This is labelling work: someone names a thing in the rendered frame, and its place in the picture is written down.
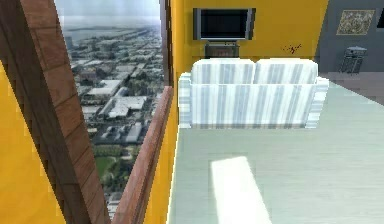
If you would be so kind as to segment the white striped sofa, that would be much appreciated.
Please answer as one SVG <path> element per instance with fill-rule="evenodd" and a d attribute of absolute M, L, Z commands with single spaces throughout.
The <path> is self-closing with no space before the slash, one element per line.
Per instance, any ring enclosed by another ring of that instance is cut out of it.
<path fill-rule="evenodd" d="M 179 126 L 315 128 L 328 88 L 310 59 L 201 59 L 178 81 Z"/>

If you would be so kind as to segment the dark television stand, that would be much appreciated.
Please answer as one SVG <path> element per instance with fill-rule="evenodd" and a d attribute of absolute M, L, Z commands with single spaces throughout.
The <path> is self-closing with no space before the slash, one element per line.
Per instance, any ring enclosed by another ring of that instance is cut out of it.
<path fill-rule="evenodd" d="M 239 45 L 236 42 L 207 42 L 204 56 L 209 58 L 238 58 Z"/>

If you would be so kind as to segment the grey television set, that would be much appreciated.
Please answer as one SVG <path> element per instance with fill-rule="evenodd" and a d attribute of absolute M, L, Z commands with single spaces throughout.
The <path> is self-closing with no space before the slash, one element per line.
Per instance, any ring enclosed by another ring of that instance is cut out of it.
<path fill-rule="evenodd" d="M 251 40 L 255 15 L 255 8 L 194 8 L 193 39 Z"/>

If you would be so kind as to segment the gold framed wall picture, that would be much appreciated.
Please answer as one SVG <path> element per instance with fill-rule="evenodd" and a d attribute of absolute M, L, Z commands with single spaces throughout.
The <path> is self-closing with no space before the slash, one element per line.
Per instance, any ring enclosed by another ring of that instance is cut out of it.
<path fill-rule="evenodd" d="M 374 14 L 374 10 L 343 10 L 336 34 L 366 35 Z"/>

